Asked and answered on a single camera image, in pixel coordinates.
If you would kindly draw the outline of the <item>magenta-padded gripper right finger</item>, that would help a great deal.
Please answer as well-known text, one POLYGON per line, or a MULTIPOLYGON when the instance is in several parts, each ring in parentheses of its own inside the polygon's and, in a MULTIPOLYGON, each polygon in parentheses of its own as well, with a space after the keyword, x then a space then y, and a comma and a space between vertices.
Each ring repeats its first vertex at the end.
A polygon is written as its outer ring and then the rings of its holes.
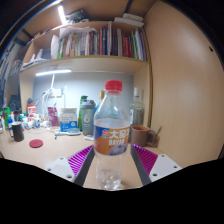
POLYGON ((166 154, 156 155, 135 144, 131 145, 131 155, 143 186, 181 170, 166 154))

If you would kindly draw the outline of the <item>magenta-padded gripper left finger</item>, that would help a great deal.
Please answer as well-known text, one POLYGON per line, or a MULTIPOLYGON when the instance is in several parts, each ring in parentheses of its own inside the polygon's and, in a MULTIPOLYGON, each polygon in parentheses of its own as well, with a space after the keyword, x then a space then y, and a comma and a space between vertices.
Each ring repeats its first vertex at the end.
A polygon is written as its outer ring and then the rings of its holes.
POLYGON ((78 186, 83 186, 94 156, 93 146, 88 146, 68 158, 59 157, 46 170, 78 186))

